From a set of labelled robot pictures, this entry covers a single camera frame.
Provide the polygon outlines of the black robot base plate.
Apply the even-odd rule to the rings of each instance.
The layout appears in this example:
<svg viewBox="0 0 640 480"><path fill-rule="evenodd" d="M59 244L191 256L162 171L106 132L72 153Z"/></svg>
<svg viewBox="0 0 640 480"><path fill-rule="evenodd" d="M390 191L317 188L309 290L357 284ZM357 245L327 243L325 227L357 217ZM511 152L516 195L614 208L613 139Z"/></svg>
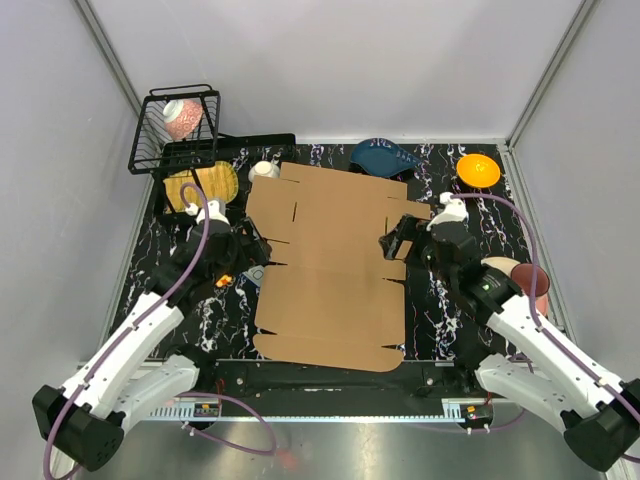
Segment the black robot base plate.
<svg viewBox="0 0 640 480"><path fill-rule="evenodd" d="M495 396L452 362L403 361L388 372L303 365L272 360L220 359L199 373L193 391L249 398L266 392L395 391L408 397L488 402Z"/></svg>

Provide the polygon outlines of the brown cardboard box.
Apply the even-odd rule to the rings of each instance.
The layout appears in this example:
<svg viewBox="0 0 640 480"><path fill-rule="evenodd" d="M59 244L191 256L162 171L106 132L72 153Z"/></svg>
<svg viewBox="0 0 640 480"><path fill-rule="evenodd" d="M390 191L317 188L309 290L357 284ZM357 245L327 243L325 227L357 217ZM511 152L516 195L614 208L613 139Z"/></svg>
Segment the brown cardboard box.
<svg viewBox="0 0 640 480"><path fill-rule="evenodd" d="M404 359L406 265L378 240L405 214L427 219L405 184L286 163L258 176L246 212L272 248L253 338L282 362L389 372Z"/></svg>

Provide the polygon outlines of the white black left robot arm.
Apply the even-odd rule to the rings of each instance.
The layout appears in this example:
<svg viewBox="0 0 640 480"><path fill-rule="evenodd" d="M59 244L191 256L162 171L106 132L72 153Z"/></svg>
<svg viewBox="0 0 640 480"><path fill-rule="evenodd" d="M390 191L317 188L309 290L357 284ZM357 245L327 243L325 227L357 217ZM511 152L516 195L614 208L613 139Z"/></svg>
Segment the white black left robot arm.
<svg viewBox="0 0 640 480"><path fill-rule="evenodd" d="M143 378L133 375L211 288L268 263L271 249L254 222L200 220L189 239L153 272L127 318L95 356L62 386L42 386L32 399L48 450L94 472L109 462L125 435L173 397L212 395L216 359L190 345L174 347Z"/></svg>

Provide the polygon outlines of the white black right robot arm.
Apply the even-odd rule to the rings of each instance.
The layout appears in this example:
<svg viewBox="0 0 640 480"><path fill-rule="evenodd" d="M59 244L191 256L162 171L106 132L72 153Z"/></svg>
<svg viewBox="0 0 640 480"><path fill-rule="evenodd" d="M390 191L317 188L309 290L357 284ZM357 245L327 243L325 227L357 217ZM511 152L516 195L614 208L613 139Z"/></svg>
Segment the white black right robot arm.
<svg viewBox="0 0 640 480"><path fill-rule="evenodd" d="M410 245L407 265L431 271L462 311L515 345L537 368L531 373L502 354L480 350L454 371L460 393L472 397L486 390L519 404L559 431L596 471L608 471L638 441L639 382L622 380L540 316L516 283L482 263L462 222L406 214L379 240L388 260L403 243Z"/></svg>

